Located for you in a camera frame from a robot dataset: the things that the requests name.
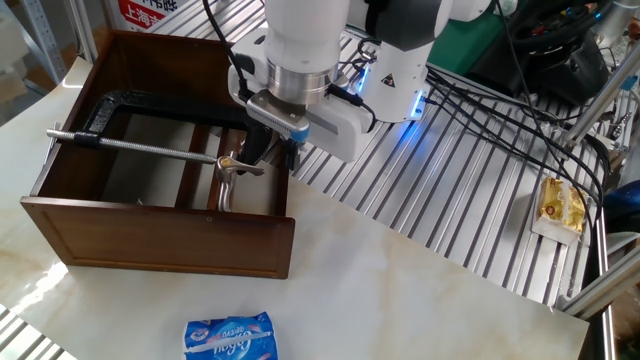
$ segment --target black cable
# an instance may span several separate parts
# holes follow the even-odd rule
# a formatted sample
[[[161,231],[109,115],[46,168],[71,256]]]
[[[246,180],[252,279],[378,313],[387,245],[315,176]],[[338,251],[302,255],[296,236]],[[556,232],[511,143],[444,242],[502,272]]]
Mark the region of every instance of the black cable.
[[[541,162],[540,160],[538,160],[538,159],[536,159],[536,158],[532,157],[531,155],[529,155],[529,154],[527,154],[527,153],[523,152],[522,150],[520,150],[520,149],[518,149],[518,148],[515,148],[513,145],[511,145],[510,143],[508,143],[506,140],[502,139],[502,138],[501,138],[500,136],[498,136],[496,133],[494,133],[493,131],[489,130],[489,129],[488,129],[486,126],[484,126],[482,123],[480,123],[479,121],[477,121],[476,119],[474,119],[474,118],[473,118],[473,116],[472,116],[471,114],[469,114],[466,110],[464,110],[464,109],[463,109],[459,104],[457,104],[455,101],[453,101],[452,99],[450,99],[450,98],[448,97],[448,95],[447,95],[443,90],[438,89],[437,87],[434,87],[434,88],[436,89],[436,91],[438,91],[438,92],[439,92],[439,93],[444,97],[444,99],[445,99],[445,102],[446,102],[446,103],[448,103],[449,105],[453,106],[453,107],[454,107],[454,108],[455,108],[459,113],[461,113],[461,114],[462,114],[462,115],[464,115],[466,118],[468,118],[471,122],[473,122],[473,123],[474,123],[474,125],[476,125],[476,126],[478,126],[479,128],[481,128],[483,132],[485,132],[485,133],[487,133],[487,134],[490,134],[493,138],[491,138],[491,137],[487,137],[487,136],[484,136],[484,135],[482,135],[482,134],[477,133],[475,130],[471,129],[468,125],[464,124],[460,119],[458,119],[458,118],[456,118],[456,117],[453,117],[456,121],[460,122],[460,123],[461,123],[461,124],[462,124],[466,129],[468,129],[470,132],[472,132],[472,133],[474,133],[475,135],[479,136],[479,137],[480,137],[480,138],[482,138],[483,140],[486,140],[486,141],[488,141],[488,142],[490,142],[490,143],[492,143],[492,144],[497,145],[498,147],[500,147],[501,149],[503,149],[503,150],[505,150],[505,151],[507,151],[507,152],[509,152],[509,153],[512,153],[512,154],[514,154],[514,155],[517,155],[517,156],[519,156],[520,158],[522,158],[522,159],[524,159],[524,160],[526,160],[526,161],[529,161],[529,162],[531,162],[531,163],[533,163],[533,164],[535,164],[535,165],[538,165],[538,166],[540,166],[540,167],[542,167],[542,168],[545,168],[545,169],[547,169],[547,170],[550,170],[550,171],[552,171],[552,172],[554,172],[554,173],[556,173],[556,174],[558,174],[558,175],[560,175],[560,176],[562,176],[562,177],[565,177],[565,178],[567,178],[568,180],[571,180],[571,177],[570,177],[570,176],[569,176],[569,177],[567,177],[567,175],[563,174],[560,170],[558,170],[558,169],[554,169],[554,168],[552,168],[551,166],[549,166],[549,165],[547,165],[547,164],[545,164],[545,163]],[[440,105],[440,104],[438,104],[438,103],[436,103],[436,102],[433,102],[433,101],[429,101],[429,103],[431,103],[431,104],[436,104],[436,105]],[[578,164],[579,164],[581,167],[585,168],[585,169],[587,168],[587,165],[586,165],[586,164],[584,164],[584,163],[582,163],[581,161],[578,161]],[[582,185],[582,184],[577,184],[577,185],[578,185],[578,186],[577,186],[577,188],[582,189],[583,191],[585,191],[585,193],[589,194],[589,196],[591,196],[591,197],[594,199],[594,201],[595,201],[599,206],[601,206],[601,201],[599,200],[599,198],[600,198],[600,195],[599,195],[599,194],[598,194],[598,195],[594,194],[590,189],[588,189],[587,187],[585,187],[585,186],[584,186],[584,185]]]
[[[362,103],[362,107],[364,109],[366,109],[368,112],[370,112],[371,116],[373,117],[373,119],[371,120],[371,125],[369,125],[369,129],[367,130],[367,134],[368,134],[376,126],[376,123],[378,122],[378,119],[376,118],[376,113],[373,112],[373,109],[371,107],[369,107],[369,105],[367,105],[365,103]]]
[[[240,65],[238,64],[238,59],[236,59],[235,54],[233,53],[233,51],[231,51],[231,46],[227,42],[227,38],[222,33],[222,30],[220,30],[216,19],[213,17],[213,13],[211,13],[211,8],[209,7],[209,3],[207,2],[207,0],[202,0],[202,6],[204,7],[204,12],[207,13],[207,17],[209,18],[211,26],[213,26],[213,30],[218,35],[218,39],[222,43],[222,46],[224,46],[224,49],[226,50],[227,55],[231,60],[231,64],[238,73],[238,82],[240,83],[238,97],[240,98],[240,100],[246,102],[251,96],[253,96],[253,93],[249,91],[249,87],[247,86],[247,79],[245,79],[244,74],[242,73],[242,68],[240,68]]]
[[[433,73],[437,73],[437,70],[432,68],[432,67],[429,67],[429,74],[427,76],[434,77]],[[513,100],[513,99],[509,99],[509,98],[506,98],[506,97],[500,97],[500,96],[496,96],[496,95],[490,95],[490,94],[486,94],[486,93],[481,93],[481,92],[469,90],[469,89],[466,89],[466,88],[461,88],[461,87],[453,85],[453,84],[451,84],[450,87],[453,90],[456,90],[456,92],[465,91],[465,93],[467,93],[468,95],[477,96],[477,97],[480,97],[482,99],[500,101],[500,102],[504,102],[504,103],[507,103],[507,104],[511,104],[511,105],[517,106],[525,115],[527,115],[528,117],[532,117],[531,116],[531,112],[529,110],[529,107],[526,104],[523,104],[523,103],[521,103],[519,101],[516,101],[516,100]],[[564,118],[558,118],[557,116],[555,116],[555,115],[553,115],[553,114],[551,114],[549,112],[538,110],[538,109],[536,109],[536,113],[538,113],[538,116],[542,117],[541,119],[539,118],[540,121],[551,122],[551,123],[561,123],[561,122],[564,122],[564,121],[569,121],[569,120],[576,119],[576,118],[580,117],[580,114],[576,114],[576,115],[567,116],[567,117],[564,117]]]
[[[616,57],[613,56],[613,50],[611,50],[610,46],[604,47],[604,48],[600,48],[600,50],[609,50],[609,54],[611,54],[611,61],[613,61],[613,66],[611,67],[611,71],[616,71],[616,69],[618,68],[618,66],[616,66]]]
[[[442,104],[438,104],[438,103],[436,103],[436,102],[432,102],[432,101],[430,101],[429,103],[434,104],[434,105],[442,105]],[[555,173],[555,174],[557,174],[557,175],[559,175],[559,176],[565,177],[565,175],[564,175],[564,174],[562,174],[562,173],[560,172],[560,170],[555,169],[555,168],[552,168],[551,166],[549,166],[549,165],[545,164],[544,162],[542,162],[542,161],[540,161],[540,160],[538,160],[538,159],[534,158],[533,156],[531,156],[531,155],[529,155],[529,154],[527,154],[527,153],[523,152],[522,150],[520,150],[520,149],[518,149],[518,148],[515,148],[515,147],[514,147],[513,145],[511,145],[511,144],[508,144],[508,143],[507,143],[507,144],[505,145],[503,142],[500,142],[500,141],[499,141],[499,140],[503,140],[503,141],[504,141],[504,139],[498,138],[498,139],[499,139],[499,140],[498,140],[498,139],[493,139],[493,138],[487,137],[487,136],[483,135],[482,133],[480,133],[480,132],[478,132],[478,131],[476,131],[476,130],[472,129],[469,125],[465,124],[462,120],[458,119],[458,118],[455,116],[455,114],[454,114],[453,112],[451,112],[450,110],[446,109],[445,107],[442,107],[442,110],[443,110],[444,112],[446,112],[447,114],[449,114],[449,116],[451,116],[451,118],[452,118],[452,119],[454,119],[454,120],[456,120],[458,123],[460,123],[460,125],[462,125],[462,126],[463,126],[467,131],[469,131],[471,134],[473,134],[473,135],[475,135],[475,136],[479,137],[480,139],[485,140],[485,141],[487,141],[487,142],[489,142],[489,143],[491,143],[491,144],[496,145],[497,147],[499,147],[500,149],[502,149],[502,150],[506,151],[506,152],[507,152],[507,153],[509,153],[509,154],[516,155],[516,156],[518,156],[518,157],[522,158],[523,160],[525,160],[525,161],[527,161],[527,162],[533,163],[534,165],[538,165],[538,166],[540,166],[541,168],[547,169],[547,170],[549,170],[549,171],[551,171],[551,172],[553,172],[553,173]],[[489,133],[492,133],[493,135],[496,135],[495,133],[493,133],[493,132],[491,132],[491,131],[487,131],[487,130],[488,130],[488,129],[487,129],[486,127],[483,127],[482,132],[489,132]],[[587,189],[587,187],[586,187],[586,186],[581,185],[581,184],[578,184],[578,185],[579,185],[579,188],[580,188],[581,190],[585,191],[587,194],[590,194],[590,190],[589,190],[589,189]]]
[[[560,161],[558,156],[553,151],[552,146],[549,143],[549,139],[547,139],[547,137],[544,135],[544,132],[542,131],[542,127],[540,126],[540,122],[538,121],[538,117],[535,114],[535,108],[533,107],[533,103],[531,102],[531,94],[529,93],[529,88],[527,87],[527,83],[526,83],[526,80],[524,78],[524,73],[522,72],[522,68],[520,68],[520,62],[518,61],[518,55],[516,54],[516,50],[515,50],[515,48],[513,46],[513,40],[511,39],[511,32],[509,31],[509,25],[507,24],[507,20],[504,17],[504,12],[502,11],[502,6],[500,5],[500,1],[496,1],[496,6],[498,7],[498,12],[500,13],[500,19],[502,20],[502,26],[504,28],[504,31],[505,31],[505,33],[507,35],[507,40],[509,42],[509,50],[511,52],[511,57],[513,58],[513,61],[514,61],[515,65],[516,65],[516,69],[518,70],[518,76],[520,77],[520,81],[522,82],[522,88],[524,90],[525,98],[527,99],[527,104],[529,105],[529,108],[531,109],[531,114],[533,115],[533,122],[536,125],[536,129],[540,132],[542,140],[544,141],[545,145],[549,149],[549,152],[553,156],[553,159],[558,163],[558,166],[560,167],[560,169],[565,173],[565,176],[571,181],[571,184],[575,188],[578,188],[578,186],[577,186],[578,183],[575,181],[575,179],[573,179],[569,175],[569,172],[564,167],[564,164]],[[593,235],[593,234],[595,234],[596,229],[595,229],[594,223],[593,223],[593,221],[591,219],[591,214],[589,213],[589,207],[587,206],[587,201],[585,200],[584,196],[582,195],[582,193],[580,191],[577,191],[577,193],[578,193],[578,196],[580,196],[580,201],[582,201],[582,204],[584,205],[585,213],[587,214],[587,220],[589,221],[589,226],[590,226],[590,231],[591,231],[590,235]]]
[[[342,100],[348,101],[349,104],[353,106],[362,107],[368,112],[370,112],[371,115],[373,116],[373,119],[371,119],[371,125],[369,125],[367,134],[370,133],[371,130],[373,130],[374,126],[376,125],[376,122],[378,122],[378,119],[376,118],[376,113],[373,112],[373,109],[369,105],[364,103],[364,100],[362,100],[362,98],[358,96],[358,94],[352,94],[347,90],[339,87],[336,84],[329,85],[329,88],[327,89],[327,91],[329,92],[329,94],[335,95]]]
[[[507,122],[509,122],[509,123],[511,123],[511,124],[513,124],[513,125],[515,125],[515,126],[517,126],[517,127],[519,127],[519,128],[522,128],[523,130],[525,130],[525,131],[527,131],[527,132],[529,132],[529,133],[532,133],[532,134],[534,134],[535,136],[538,136],[538,137],[543,137],[543,136],[544,136],[544,134],[543,134],[542,132],[540,132],[540,131],[538,131],[538,130],[535,130],[535,129],[531,129],[531,128],[529,128],[528,126],[524,126],[521,122],[519,122],[519,121],[517,121],[517,120],[514,120],[514,119],[512,119],[512,118],[510,118],[510,117],[506,116],[505,114],[502,114],[501,112],[499,112],[499,111],[497,111],[497,110],[495,110],[495,109],[493,109],[493,108],[488,107],[487,105],[485,105],[485,104],[481,103],[480,101],[478,101],[478,100],[476,100],[476,99],[471,98],[470,96],[468,96],[468,95],[466,94],[466,91],[459,91],[459,90],[456,90],[456,89],[453,87],[453,84],[449,83],[447,80],[445,80],[445,79],[444,79],[441,75],[439,75],[437,72],[434,72],[434,74],[433,74],[431,77],[436,77],[438,82],[440,82],[440,83],[444,84],[445,86],[447,86],[448,88],[450,88],[452,91],[454,91],[454,92],[455,92],[459,97],[461,97],[462,99],[464,99],[466,102],[469,102],[469,103],[471,103],[471,104],[474,104],[474,106],[476,106],[476,107],[477,107],[477,108],[479,108],[480,110],[482,110],[482,111],[484,111],[484,112],[486,112],[486,113],[488,113],[488,114],[494,115],[495,117],[500,118],[500,119],[502,119],[502,120],[504,120],[504,121],[507,121]],[[441,93],[442,93],[442,91],[441,91],[440,89],[438,89],[438,88],[435,86],[435,84],[432,84],[432,86],[434,86],[434,88],[435,88],[435,89],[439,90],[439,92],[441,92]],[[465,114],[465,116],[467,116],[467,117],[471,117],[471,115],[469,115],[467,112],[465,112],[465,111],[464,111],[464,110],[462,110],[461,108],[460,108],[460,111],[461,111],[463,114]],[[480,122],[478,122],[477,120],[473,119],[472,117],[470,118],[470,120],[471,120],[472,122],[474,122],[474,124],[475,124],[476,126],[479,126],[479,127],[482,127],[482,126],[483,126],[482,124],[480,124]],[[562,146],[560,146],[559,144],[557,144],[556,142],[551,141],[551,142],[550,142],[550,144],[552,144],[552,146],[554,146],[557,150],[559,150],[559,151],[563,152],[567,157],[569,157],[569,158],[570,158],[571,160],[573,160],[576,164],[578,164],[578,166],[580,166],[580,167],[581,167],[581,168],[582,168],[582,169],[587,173],[587,175],[589,175],[589,177],[592,179],[592,181],[594,182],[594,185],[596,186],[596,188],[597,188],[597,190],[598,190],[598,198],[597,198],[597,199],[598,199],[598,202],[601,204],[601,203],[602,203],[602,201],[603,201],[603,198],[604,198],[604,193],[603,193],[603,190],[602,190],[602,185],[601,185],[601,183],[600,183],[600,181],[599,181],[598,177],[593,173],[593,171],[592,171],[592,170],[591,170],[591,169],[590,169],[590,168],[589,168],[589,167],[588,167],[584,162],[582,162],[582,160],[580,160],[577,156],[573,155],[573,154],[572,154],[572,153],[570,153],[570,152],[565,151],[565,150],[564,150],[564,148],[563,148]]]

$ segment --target clamp handle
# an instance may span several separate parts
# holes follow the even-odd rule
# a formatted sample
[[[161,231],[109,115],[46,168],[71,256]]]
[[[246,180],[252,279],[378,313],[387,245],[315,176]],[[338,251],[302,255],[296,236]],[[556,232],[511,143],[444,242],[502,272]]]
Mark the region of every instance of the clamp handle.
[[[248,172],[256,176],[264,174],[263,168],[247,165],[230,156],[221,156],[216,160],[215,174],[219,182],[218,211],[231,211],[231,191],[239,171]]]

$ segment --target red sign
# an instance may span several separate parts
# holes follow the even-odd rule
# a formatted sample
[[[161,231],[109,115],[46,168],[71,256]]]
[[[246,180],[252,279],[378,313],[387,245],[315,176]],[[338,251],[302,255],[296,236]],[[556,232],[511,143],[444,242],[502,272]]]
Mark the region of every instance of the red sign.
[[[128,22],[138,25],[143,29],[148,29],[165,17],[164,14],[148,9],[136,4],[131,0],[119,0],[120,13]]]

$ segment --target yellow package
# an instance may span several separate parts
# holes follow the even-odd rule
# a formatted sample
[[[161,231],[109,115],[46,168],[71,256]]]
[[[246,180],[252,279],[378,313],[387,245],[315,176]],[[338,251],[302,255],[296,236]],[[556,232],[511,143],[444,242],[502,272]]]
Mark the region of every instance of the yellow package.
[[[538,218],[546,216],[551,220],[562,220],[564,209],[564,194],[561,180],[548,177],[542,183],[542,196],[540,199],[540,213]]]
[[[562,223],[577,232],[582,232],[582,220],[584,219],[585,213],[584,204],[576,188],[569,188],[569,194],[569,216],[567,216]]]
[[[563,238],[573,236],[562,235],[563,231],[569,230],[576,236],[582,233],[584,213],[585,207],[578,190],[569,187],[562,180],[548,177],[541,186],[537,221],[533,224],[532,230],[557,241],[568,243]]]

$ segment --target blue led light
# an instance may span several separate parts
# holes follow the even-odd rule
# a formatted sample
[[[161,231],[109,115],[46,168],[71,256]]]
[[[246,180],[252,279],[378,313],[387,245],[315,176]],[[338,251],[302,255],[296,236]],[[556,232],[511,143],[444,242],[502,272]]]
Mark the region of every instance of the blue led light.
[[[362,80],[358,84],[358,92],[362,91],[362,87],[364,86],[364,82],[367,80],[367,75],[369,74],[369,67],[364,68],[364,75],[362,75]]]
[[[418,92],[418,96],[416,96],[416,99],[413,101],[413,107],[411,108],[412,118],[420,117],[420,114],[416,110],[418,110],[418,105],[420,105],[420,100],[422,100],[422,93],[423,93],[423,90],[420,90]]]

